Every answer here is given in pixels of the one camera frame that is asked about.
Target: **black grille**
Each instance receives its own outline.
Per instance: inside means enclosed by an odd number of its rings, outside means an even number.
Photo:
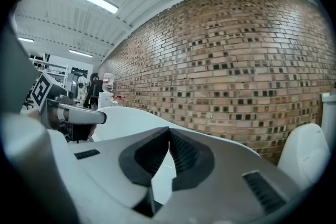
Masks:
[[[286,203],[259,172],[246,174],[243,179],[262,205],[266,214],[272,213]]]
[[[135,161],[154,176],[168,152],[168,141],[169,136],[165,133],[145,143],[135,152]]]
[[[98,150],[90,150],[90,151],[75,153],[75,157],[77,159],[84,159],[84,158],[88,158],[88,157],[91,157],[91,156],[95,156],[99,153],[100,152]]]
[[[174,159],[177,175],[194,167],[199,157],[199,152],[194,146],[175,134],[171,134],[170,153]]]

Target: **black slot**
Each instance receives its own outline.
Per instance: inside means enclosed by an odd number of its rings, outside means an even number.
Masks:
[[[77,159],[84,159],[84,158],[95,156],[97,154],[100,154],[98,150],[90,150],[90,151],[75,153],[75,157]]]
[[[150,135],[121,152],[119,165],[131,182],[150,187],[169,149],[169,128],[155,128],[146,133]]]
[[[211,174],[215,166],[211,149],[187,135],[187,131],[170,129],[169,151],[177,174],[173,179],[173,191],[197,187]]]
[[[280,197],[259,172],[243,175],[243,179],[260,202],[266,214],[272,213],[285,205],[284,199]]]

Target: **brick wall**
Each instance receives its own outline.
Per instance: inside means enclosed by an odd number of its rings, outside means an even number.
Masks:
[[[290,132],[321,117],[336,80],[329,26],[305,0],[186,0],[102,64],[128,106],[238,141],[277,163]]]

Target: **white container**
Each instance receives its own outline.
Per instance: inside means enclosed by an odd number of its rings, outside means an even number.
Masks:
[[[321,128],[329,150],[332,151],[336,136],[336,95],[330,95],[330,93],[322,93],[321,95],[323,103]]]
[[[98,95],[98,109],[106,108],[112,105],[113,93],[100,92]]]
[[[321,127],[309,123],[291,132],[278,168],[304,190],[320,179],[329,158],[330,152]]]
[[[114,75],[112,73],[105,73],[103,78],[102,89],[104,92],[112,92],[113,90]]]

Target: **plastic bottle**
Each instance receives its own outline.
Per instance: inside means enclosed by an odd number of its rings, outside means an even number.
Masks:
[[[114,75],[112,73],[105,73],[103,78],[103,91],[112,92],[113,90]]]

